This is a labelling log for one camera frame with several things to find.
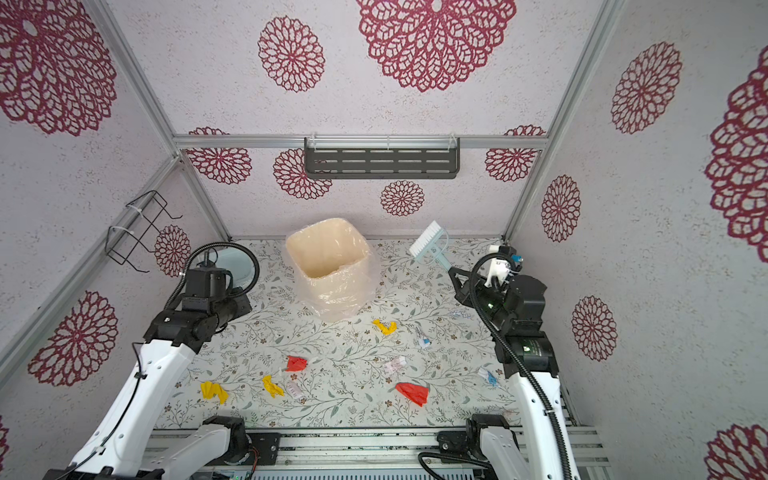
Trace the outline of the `light blue white brush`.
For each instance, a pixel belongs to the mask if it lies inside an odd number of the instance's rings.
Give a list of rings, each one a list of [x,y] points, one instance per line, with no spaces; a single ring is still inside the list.
[[[445,256],[449,235],[436,221],[432,221],[423,233],[409,247],[413,259],[422,264],[437,264],[446,272],[452,264]]]

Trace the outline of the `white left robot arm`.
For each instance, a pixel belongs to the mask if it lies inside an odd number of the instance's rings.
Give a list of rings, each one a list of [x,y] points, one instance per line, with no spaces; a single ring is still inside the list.
[[[152,320],[135,348],[136,365],[96,431],[69,466],[48,470],[46,478],[188,479],[212,461],[247,457],[243,420],[213,416],[157,459],[144,458],[175,383],[222,326],[250,309],[245,289],[224,268],[192,268],[184,281],[180,301]]]

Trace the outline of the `light blue plastic dustpan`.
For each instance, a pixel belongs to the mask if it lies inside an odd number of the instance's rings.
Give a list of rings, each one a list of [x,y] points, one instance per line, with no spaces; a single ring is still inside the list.
[[[257,277],[258,262],[248,249],[242,246],[218,246],[214,262],[218,268],[228,270],[232,275],[232,287],[248,291]]]

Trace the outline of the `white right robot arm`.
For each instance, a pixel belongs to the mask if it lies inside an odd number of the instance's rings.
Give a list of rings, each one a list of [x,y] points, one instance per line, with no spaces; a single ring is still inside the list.
[[[569,439],[560,369],[542,330],[546,285],[522,274],[501,281],[452,267],[455,298],[489,328],[503,376],[517,399],[524,444],[500,415],[467,421],[469,452],[498,479],[578,479]]]

